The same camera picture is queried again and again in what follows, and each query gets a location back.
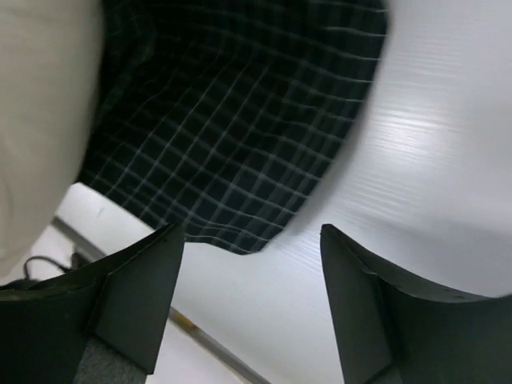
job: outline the white floor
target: white floor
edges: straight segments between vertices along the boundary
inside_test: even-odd
[[[62,264],[69,265],[72,252],[72,243],[50,227],[34,244],[31,254],[50,256]],[[25,259],[7,278],[1,279],[0,284],[20,278],[24,261]],[[37,279],[47,279],[58,275],[58,270],[51,264],[37,260],[31,262],[30,272]],[[169,322],[164,333],[155,374],[149,376],[146,383],[168,384],[170,382],[176,384],[243,383],[215,356]]]

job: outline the plaid skirt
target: plaid skirt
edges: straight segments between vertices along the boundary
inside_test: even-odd
[[[352,127],[386,37],[384,4],[102,3],[100,103],[79,181],[155,229],[181,223],[189,242],[261,250]]]

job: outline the black cable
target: black cable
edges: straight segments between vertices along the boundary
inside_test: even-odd
[[[25,275],[26,280],[30,280],[30,272],[29,272],[29,262],[33,260],[43,260],[44,262],[48,262],[53,266],[56,266],[59,268],[62,272],[65,274],[71,271],[71,268],[68,268],[67,266],[64,266],[60,262],[56,262],[52,258],[49,258],[47,256],[32,256],[28,258],[25,263],[23,264],[23,274]]]

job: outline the white grid pattern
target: white grid pattern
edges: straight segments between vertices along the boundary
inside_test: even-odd
[[[80,181],[152,227],[259,251],[356,118],[386,35],[381,1],[103,4],[110,78]]]

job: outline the metal rod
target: metal rod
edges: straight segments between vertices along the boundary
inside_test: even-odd
[[[52,227],[58,230],[61,234],[71,240],[76,251],[84,256],[90,262],[95,262],[100,258],[104,258],[106,254],[92,244],[89,240],[84,238],[79,232],[71,228],[59,217],[54,217],[51,223]],[[187,333],[193,340],[200,346],[208,350],[218,360],[223,362],[226,366],[232,369],[241,378],[244,378],[251,384],[270,384],[268,380],[251,369],[247,364],[242,362],[234,356],[228,349],[224,348],[221,344],[216,342],[211,336],[199,329],[190,320],[180,314],[175,308],[170,308],[169,320],[172,321],[177,327]]]

